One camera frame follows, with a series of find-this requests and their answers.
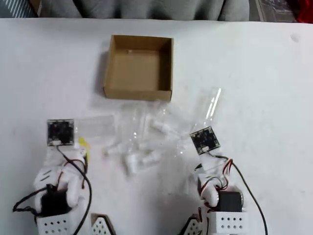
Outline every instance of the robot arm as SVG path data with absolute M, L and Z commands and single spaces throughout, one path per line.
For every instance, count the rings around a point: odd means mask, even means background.
M 86 171 L 86 150 L 79 148 L 71 150 L 71 152 L 73 153 L 69 154 L 69 158 L 74 161 L 83 172 Z M 47 156 L 45 166 L 40 170 L 35 179 L 34 187 L 36 190 L 39 190 L 48 184 L 55 186 L 56 192 L 65 192 L 66 204 L 70 208 L 74 208 L 78 204 L 84 178 L 77 169 L 62 158 L 63 157 L 56 149 L 52 153 L 50 152 L 50 156 Z M 43 211 L 42 200 L 46 194 L 47 190 L 38 193 L 35 197 L 35 209 L 38 214 Z
M 226 162 L 221 175 L 208 175 L 201 165 L 195 169 L 198 193 L 204 207 L 199 208 L 199 215 L 189 218 L 180 234 L 247 233 L 248 216 L 243 211 L 243 194 L 235 185 L 231 185 L 229 179 L 231 164 L 232 160 Z

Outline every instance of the clear plastic bag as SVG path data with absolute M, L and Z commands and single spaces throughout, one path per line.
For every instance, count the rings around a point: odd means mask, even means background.
M 178 141 L 174 148 L 163 154 L 159 171 L 159 190 L 164 195 L 188 194 L 190 171 L 184 141 Z
M 169 137 L 159 139 L 149 139 L 140 141 L 138 143 L 138 148 L 140 150 L 158 150 L 158 151 L 166 151 L 168 149 L 176 148 L 179 139 L 177 137 Z
M 76 118 L 75 138 L 114 137 L 114 116 L 98 116 L 88 118 Z
M 199 131 L 212 124 L 222 89 L 213 87 L 210 91 L 199 92 L 199 97 L 194 109 L 195 124 L 192 132 Z
M 159 163 L 162 153 L 159 151 L 137 151 L 125 156 L 125 164 L 129 175 L 137 174 Z
M 154 106 L 150 126 L 165 135 L 186 138 L 192 129 L 192 119 L 177 106 L 158 102 Z
M 145 125 L 145 103 L 128 103 L 120 108 L 115 144 L 104 149 L 105 155 L 127 155 L 138 150 Z

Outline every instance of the cardboard box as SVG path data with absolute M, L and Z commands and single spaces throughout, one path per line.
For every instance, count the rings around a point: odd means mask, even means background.
M 113 35 L 104 79 L 111 99 L 171 100 L 173 39 Z

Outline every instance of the robotic hand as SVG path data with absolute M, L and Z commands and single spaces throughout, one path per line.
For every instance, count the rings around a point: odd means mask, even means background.
M 63 148 L 67 150 L 67 157 L 86 173 L 86 149 L 71 146 Z M 35 190 L 40 190 L 46 185 L 53 187 L 35 196 L 35 209 L 38 214 L 43 216 L 63 214 L 78 205 L 84 178 L 73 165 L 64 159 L 56 147 L 49 147 L 44 167 L 34 181 Z
M 243 194 L 229 181 L 231 166 L 232 159 L 224 165 L 221 176 L 208 176 L 202 165 L 195 169 L 198 193 L 204 207 L 188 219 L 181 235 L 247 233 L 248 217 L 243 212 Z

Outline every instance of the white tabletop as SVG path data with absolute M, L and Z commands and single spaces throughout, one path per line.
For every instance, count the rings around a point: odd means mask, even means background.
M 172 102 L 190 108 L 201 87 L 223 88 L 214 130 L 258 199 L 269 234 L 311 231 L 313 25 L 1 19 L 0 32 L 1 234 L 36 234 L 30 215 L 11 210 L 33 190 L 46 120 L 102 115 L 123 102 L 105 99 L 97 78 L 112 34 L 173 37 Z M 90 211 L 108 214 L 117 234 L 174 235 L 196 212 L 195 187 L 189 196 L 164 196 L 158 167 L 129 178 L 101 147 L 91 155 Z M 264 234 L 248 194 L 245 200 L 251 234 Z

